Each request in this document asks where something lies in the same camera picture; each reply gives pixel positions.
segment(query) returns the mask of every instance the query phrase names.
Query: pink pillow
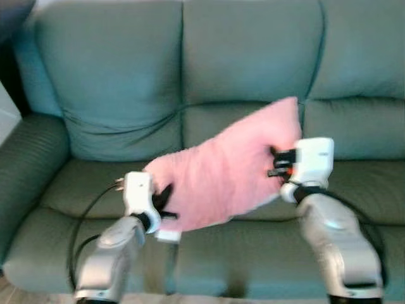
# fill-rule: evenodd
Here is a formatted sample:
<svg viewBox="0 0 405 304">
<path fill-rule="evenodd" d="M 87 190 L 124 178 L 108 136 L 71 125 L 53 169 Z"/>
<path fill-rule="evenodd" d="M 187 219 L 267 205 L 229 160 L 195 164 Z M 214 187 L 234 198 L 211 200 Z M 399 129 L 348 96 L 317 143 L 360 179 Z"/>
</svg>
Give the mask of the pink pillow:
<svg viewBox="0 0 405 304">
<path fill-rule="evenodd" d="M 292 149 L 300 138 L 297 98 L 274 102 L 233 123 L 199 146 L 161 156 L 144 171 L 157 192 L 173 184 L 165 208 L 178 213 L 161 230 L 189 231 L 228 221 L 268 203 L 280 181 L 267 177 L 273 168 L 269 147 Z"/>
</svg>

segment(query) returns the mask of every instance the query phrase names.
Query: green couch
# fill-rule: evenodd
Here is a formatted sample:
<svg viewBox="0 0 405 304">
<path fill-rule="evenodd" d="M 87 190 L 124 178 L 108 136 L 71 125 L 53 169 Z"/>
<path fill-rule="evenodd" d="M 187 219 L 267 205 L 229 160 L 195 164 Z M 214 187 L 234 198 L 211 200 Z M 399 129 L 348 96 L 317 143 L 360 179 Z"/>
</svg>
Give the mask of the green couch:
<svg viewBox="0 0 405 304">
<path fill-rule="evenodd" d="M 386 299 L 403 301 L 404 13 L 403 0 L 57 1 L 37 9 L 14 38 L 32 114 L 0 148 L 5 276 L 29 291 L 69 293 L 73 226 L 116 178 L 298 96 L 304 137 L 335 140 L 330 189 L 384 236 Z M 103 196 L 78 242 L 123 208 L 120 193 Z M 148 236 L 127 291 L 324 298 L 295 216 L 278 200 L 184 233 L 178 246 Z"/>
</svg>

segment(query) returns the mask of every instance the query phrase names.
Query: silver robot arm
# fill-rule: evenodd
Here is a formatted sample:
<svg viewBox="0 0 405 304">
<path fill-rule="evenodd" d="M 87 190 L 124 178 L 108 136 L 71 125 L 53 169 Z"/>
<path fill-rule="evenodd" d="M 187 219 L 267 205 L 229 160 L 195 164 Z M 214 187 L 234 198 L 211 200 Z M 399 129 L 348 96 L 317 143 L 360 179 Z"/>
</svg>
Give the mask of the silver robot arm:
<svg viewBox="0 0 405 304">
<path fill-rule="evenodd" d="M 151 175 L 130 172 L 119 182 L 125 216 L 101 234 L 96 249 L 86 259 L 75 292 L 78 304 L 119 303 L 131 265 L 145 243 L 145 233 L 154 232 L 160 225 L 160 215 L 152 202 Z"/>
<path fill-rule="evenodd" d="M 297 205 L 301 231 L 312 247 L 331 303 L 381 303 L 382 264 L 354 212 L 328 195 L 333 140 L 302 139 L 275 155 L 269 176 L 282 176 L 281 195 Z"/>
</svg>

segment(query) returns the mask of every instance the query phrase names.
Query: black cable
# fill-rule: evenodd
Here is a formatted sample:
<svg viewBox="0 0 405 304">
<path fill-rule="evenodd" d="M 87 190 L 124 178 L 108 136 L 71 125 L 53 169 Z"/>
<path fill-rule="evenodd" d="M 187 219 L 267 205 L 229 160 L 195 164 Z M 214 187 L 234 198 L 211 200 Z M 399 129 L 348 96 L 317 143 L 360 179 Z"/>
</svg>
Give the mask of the black cable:
<svg viewBox="0 0 405 304">
<path fill-rule="evenodd" d="M 73 273 L 76 275 L 77 270 L 77 263 L 80 255 L 82 254 L 83 249 L 93 240 L 97 239 L 100 234 L 96 234 L 95 236 L 88 237 L 85 241 L 81 242 L 79 247 L 76 250 L 75 257 L 73 258 Z"/>
<path fill-rule="evenodd" d="M 68 280 L 70 283 L 70 287 L 72 288 L 73 292 L 76 290 L 76 277 L 75 277 L 75 267 L 73 265 L 73 250 L 75 247 L 76 243 L 76 238 L 80 229 L 80 226 L 82 225 L 83 221 L 85 220 L 86 215 L 90 212 L 91 208 L 98 202 L 98 200 L 104 196 L 109 190 L 113 189 L 116 187 L 116 184 L 109 186 L 107 189 L 105 189 L 102 193 L 100 193 L 92 202 L 88 205 L 88 207 L 85 209 L 83 214 L 80 216 L 78 219 L 75 227 L 73 228 L 73 232 L 70 236 L 70 241 L 68 245 L 68 256 L 66 259 L 66 268 L 68 271 Z"/>
<path fill-rule="evenodd" d="M 380 229 L 378 229 L 377 224 L 367 215 L 365 214 L 364 211 L 362 211 L 360 208 L 357 206 L 353 205 L 351 202 L 349 202 L 347 199 L 329 191 L 326 189 L 322 188 L 317 188 L 317 189 L 312 189 L 311 187 L 304 186 L 303 184 L 299 182 L 294 182 L 294 181 L 288 181 L 292 184 L 295 184 L 299 187 L 304 188 L 305 190 L 308 190 L 308 192 L 313 193 L 313 194 L 324 194 L 326 196 L 329 196 L 331 198 L 334 198 L 335 200 L 338 200 L 342 202 L 343 205 L 351 209 L 354 213 L 356 213 L 358 216 L 363 218 L 363 221 L 360 220 L 362 232 L 365 234 L 366 239 L 371 243 L 371 245 L 374 247 L 375 251 L 377 252 L 377 255 L 380 259 L 381 262 L 381 276 L 382 276 L 382 281 L 384 287 L 388 284 L 388 273 L 387 273 L 387 266 L 385 263 L 385 242 L 383 240 L 383 237 L 381 235 Z M 370 232 L 365 229 L 364 225 L 369 225 L 371 227 L 371 230 L 373 231 L 374 236 L 370 234 Z"/>
</svg>

